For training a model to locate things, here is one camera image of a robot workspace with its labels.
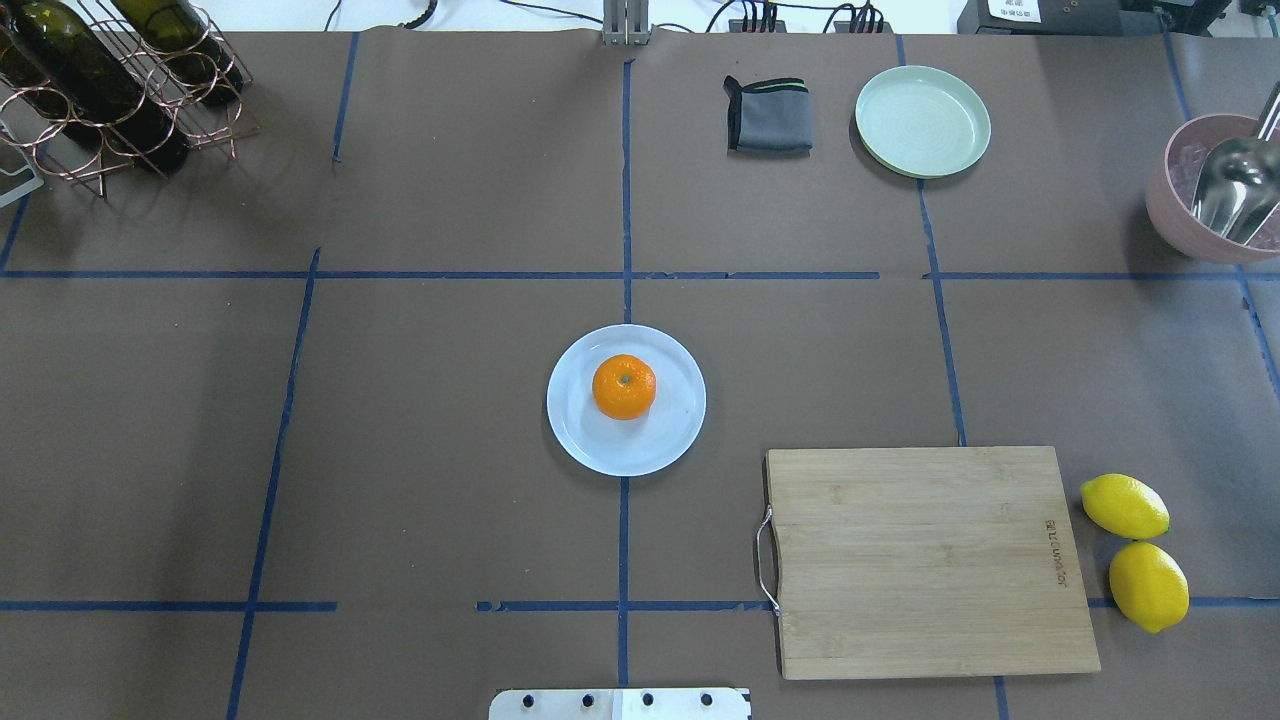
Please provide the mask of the wooden cutting board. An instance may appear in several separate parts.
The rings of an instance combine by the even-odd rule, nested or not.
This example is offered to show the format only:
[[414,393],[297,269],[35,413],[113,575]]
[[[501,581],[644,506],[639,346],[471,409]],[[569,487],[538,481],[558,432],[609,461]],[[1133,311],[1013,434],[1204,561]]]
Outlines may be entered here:
[[786,680],[1100,671],[1053,447],[772,448],[764,469]]

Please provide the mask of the black power strip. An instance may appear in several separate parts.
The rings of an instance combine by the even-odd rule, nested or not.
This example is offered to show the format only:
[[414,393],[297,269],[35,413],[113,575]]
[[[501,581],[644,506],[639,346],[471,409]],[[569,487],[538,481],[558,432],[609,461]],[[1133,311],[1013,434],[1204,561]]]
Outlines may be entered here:
[[740,6],[741,10],[740,18],[728,20],[730,32],[782,33],[783,20],[780,12],[783,9],[823,12],[826,19],[820,28],[822,35],[888,35],[892,32],[884,13],[873,1],[838,3],[833,6],[777,1],[727,1],[708,22],[707,32],[713,29],[723,12],[731,6]]

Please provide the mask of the pink bowl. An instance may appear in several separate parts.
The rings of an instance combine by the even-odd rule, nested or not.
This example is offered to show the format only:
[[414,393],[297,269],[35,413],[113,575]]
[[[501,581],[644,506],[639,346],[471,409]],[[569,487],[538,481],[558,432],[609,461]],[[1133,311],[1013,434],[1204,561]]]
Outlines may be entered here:
[[1233,265],[1277,260],[1277,211],[1270,214],[1247,246],[1215,234],[1190,211],[1208,151],[1229,137],[1248,135],[1254,123],[1254,118],[1236,114],[1197,117],[1172,132],[1155,163],[1146,186],[1148,218],[1157,234],[1188,258]]

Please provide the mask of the dark wine bottle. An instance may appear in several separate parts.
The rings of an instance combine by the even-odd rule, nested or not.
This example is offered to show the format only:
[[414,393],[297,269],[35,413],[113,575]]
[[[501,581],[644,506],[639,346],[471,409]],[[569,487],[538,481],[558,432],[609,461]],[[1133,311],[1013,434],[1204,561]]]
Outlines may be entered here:
[[3,28],[79,111],[109,129],[136,163],[170,176],[189,155],[173,117],[156,104],[90,24],[60,1],[4,1]]
[[114,1],[119,17],[160,58],[179,87],[209,108],[241,99],[244,77],[189,1]]

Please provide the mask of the dark wine bottle middle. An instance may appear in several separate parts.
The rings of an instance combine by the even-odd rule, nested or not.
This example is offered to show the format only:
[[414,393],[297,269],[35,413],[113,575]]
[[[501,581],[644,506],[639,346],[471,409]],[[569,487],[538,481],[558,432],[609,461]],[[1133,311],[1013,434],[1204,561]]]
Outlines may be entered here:
[[244,77],[189,1],[114,1],[119,17],[160,58],[179,87],[209,108],[241,99]]

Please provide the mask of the dark wine bottle front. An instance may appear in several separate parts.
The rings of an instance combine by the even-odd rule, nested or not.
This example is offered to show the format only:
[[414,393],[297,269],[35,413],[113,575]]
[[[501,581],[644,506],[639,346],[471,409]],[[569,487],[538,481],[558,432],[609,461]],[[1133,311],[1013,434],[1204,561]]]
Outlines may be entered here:
[[189,155],[173,117],[156,104],[90,24],[60,1],[4,1],[3,28],[79,111],[109,129],[136,163],[170,176]]

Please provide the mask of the light blue plate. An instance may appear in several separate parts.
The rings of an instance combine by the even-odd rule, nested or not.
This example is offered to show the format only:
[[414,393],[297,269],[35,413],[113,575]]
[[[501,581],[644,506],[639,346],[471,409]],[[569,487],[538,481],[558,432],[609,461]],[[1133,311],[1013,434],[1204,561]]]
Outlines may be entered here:
[[[595,370],[616,355],[644,361],[657,379],[655,401],[636,419],[607,416],[593,398]],[[639,324],[608,325],[575,341],[547,387],[547,418],[561,447],[608,477],[643,477],[678,460],[707,415],[707,387],[692,355],[667,333]]]

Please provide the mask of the grey folded cloth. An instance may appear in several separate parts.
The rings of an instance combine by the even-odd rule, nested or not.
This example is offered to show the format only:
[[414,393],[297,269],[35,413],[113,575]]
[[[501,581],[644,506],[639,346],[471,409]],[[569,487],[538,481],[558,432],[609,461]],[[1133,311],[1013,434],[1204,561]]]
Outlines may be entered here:
[[796,77],[742,85],[726,76],[727,149],[767,156],[797,156],[813,149],[812,95]]

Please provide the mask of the yellow lemon far one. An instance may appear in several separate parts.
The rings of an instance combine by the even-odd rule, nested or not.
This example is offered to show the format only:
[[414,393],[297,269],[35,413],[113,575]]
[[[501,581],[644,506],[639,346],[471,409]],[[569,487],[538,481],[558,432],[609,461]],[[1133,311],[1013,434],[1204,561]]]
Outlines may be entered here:
[[1107,580],[1120,612],[1151,634],[1175,626],[1189,612],[1185,574],[1157,544],[1134,541],[1124,546],[1108,566]]

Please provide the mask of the aluminium frame post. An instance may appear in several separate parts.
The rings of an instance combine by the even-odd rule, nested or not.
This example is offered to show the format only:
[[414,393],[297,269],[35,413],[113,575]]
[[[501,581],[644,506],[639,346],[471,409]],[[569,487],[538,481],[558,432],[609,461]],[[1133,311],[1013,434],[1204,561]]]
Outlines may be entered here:
[[643,46],[652,40],[648,0],[604,0],[602,42],[605,46]]

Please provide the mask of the orange fruit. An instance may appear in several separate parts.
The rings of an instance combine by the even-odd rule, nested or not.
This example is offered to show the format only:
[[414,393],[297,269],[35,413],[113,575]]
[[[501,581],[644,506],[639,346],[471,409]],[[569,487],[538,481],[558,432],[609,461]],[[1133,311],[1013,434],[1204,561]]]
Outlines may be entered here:
[[657,373],[631,354],[607,357],[594,372],[591,382],[596,409],[618,421],[644,416],[657,400]]

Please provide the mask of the light green plate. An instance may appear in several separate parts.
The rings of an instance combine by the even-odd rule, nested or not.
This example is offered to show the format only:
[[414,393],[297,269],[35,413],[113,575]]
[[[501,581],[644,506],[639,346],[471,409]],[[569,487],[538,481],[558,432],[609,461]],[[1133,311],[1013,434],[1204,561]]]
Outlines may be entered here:
[[993,127],[980,96],[932,67],[904,65],[870,78],[852,119],[864,149],[883,167],[915,179],[938,179],[974,167]]

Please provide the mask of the yellow lemon near board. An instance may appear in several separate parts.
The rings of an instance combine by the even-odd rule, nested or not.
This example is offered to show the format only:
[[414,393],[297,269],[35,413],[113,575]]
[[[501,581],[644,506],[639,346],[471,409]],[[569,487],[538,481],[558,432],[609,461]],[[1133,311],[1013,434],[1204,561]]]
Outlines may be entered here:
[[1171,528],[1167,505],[1144,482],[1119,473],[1087,480],[1080,487],[1082,507],[1100,528],[1132,541],[1147,541]]

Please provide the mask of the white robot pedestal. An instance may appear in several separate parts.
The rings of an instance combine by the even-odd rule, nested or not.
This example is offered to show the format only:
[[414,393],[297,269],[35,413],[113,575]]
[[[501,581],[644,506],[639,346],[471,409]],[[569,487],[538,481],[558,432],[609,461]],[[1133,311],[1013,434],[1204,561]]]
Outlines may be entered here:
[[489,719],[751,719],[748,689],[650,687],[509,689],[492,700]]

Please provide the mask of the metal scoop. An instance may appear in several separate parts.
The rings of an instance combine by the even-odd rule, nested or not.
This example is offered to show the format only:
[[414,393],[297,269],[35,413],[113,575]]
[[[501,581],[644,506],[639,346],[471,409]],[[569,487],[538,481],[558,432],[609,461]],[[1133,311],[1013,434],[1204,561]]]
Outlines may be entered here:
[[1215,145],[1193,193],[1192,214],[1213,233],[1247,246],[1279,200],[1279,86],[1271,90],[1253,129]]

